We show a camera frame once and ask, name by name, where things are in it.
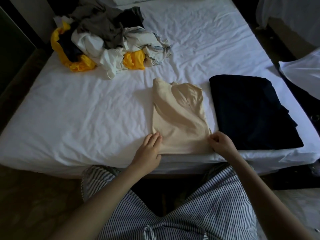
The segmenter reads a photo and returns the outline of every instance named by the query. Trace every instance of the left hand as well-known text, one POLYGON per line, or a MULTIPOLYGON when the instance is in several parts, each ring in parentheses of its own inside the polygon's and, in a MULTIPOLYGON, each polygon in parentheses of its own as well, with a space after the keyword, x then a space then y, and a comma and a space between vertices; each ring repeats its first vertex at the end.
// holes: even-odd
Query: left hand
POLYGON ((158 155, 161 142, 162 136, 159 132, 147 135, 129 167, 138 170, 143 174, 142 177, 151 173, 161 160, 161 155, 158 155))

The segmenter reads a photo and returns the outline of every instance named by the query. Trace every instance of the hand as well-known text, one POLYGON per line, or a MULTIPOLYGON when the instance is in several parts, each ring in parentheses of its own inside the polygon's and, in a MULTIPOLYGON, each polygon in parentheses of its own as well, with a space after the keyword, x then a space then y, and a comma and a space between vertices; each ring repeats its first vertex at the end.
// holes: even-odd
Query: hand
POLYGON ((134 167, 143 176, 151 173, 160 163, 161 155, 158 155, 162 143, 162 136, 159 132, 149 134, 137 150, 129 167, 134 167))
POLYGON ((208 142, 212 149, 227 161, 240 156, 232 140, 220 131, 211 134, 208 142))

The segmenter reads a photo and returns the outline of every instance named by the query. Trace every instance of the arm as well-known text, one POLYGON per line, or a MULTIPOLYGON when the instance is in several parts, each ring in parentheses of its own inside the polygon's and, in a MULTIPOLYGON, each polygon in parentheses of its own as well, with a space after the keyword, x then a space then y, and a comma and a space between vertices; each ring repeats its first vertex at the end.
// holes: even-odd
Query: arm
POLYGON ((80 206, 50 240, 95 239, 126 192, 158 167, 161 142, 162 136, 159 133, 147 135, 132 163, 80 206))
POLYGON ((222 132, 209 136, 209 144, 234 168, 268 239, 313 239, 305 227, 241 157, 222 132))

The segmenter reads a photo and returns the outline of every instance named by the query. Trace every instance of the person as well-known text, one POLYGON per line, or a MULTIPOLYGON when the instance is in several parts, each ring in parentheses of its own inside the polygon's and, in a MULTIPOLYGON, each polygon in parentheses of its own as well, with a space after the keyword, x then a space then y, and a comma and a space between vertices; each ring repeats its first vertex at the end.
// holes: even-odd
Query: person
POLYGON ((256 219, 268 239, 312 239, 222 132, 208 142, 227 162, 215 163, 180 207, 157 217, 130 188, 158 167, 161 142, 159 133, 147 135, 122 172, 90 167, 81 185, 85 203, 50 240, 258 239, 256 219))

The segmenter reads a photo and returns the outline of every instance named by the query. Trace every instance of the striped shorts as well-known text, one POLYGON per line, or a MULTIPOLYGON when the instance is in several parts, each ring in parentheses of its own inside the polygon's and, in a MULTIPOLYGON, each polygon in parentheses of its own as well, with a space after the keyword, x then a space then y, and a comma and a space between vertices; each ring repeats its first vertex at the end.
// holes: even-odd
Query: striped shorts
MULTIPOLYGON (((120 171, 108 166, 90 167, 82 179, 86 201, 111 182, 120 171)), ((258 239, 256 216, 234 169, 214 164, 206 182, 177 209, 156 216, 129 190, 99 233, 106 239, 258 239)))

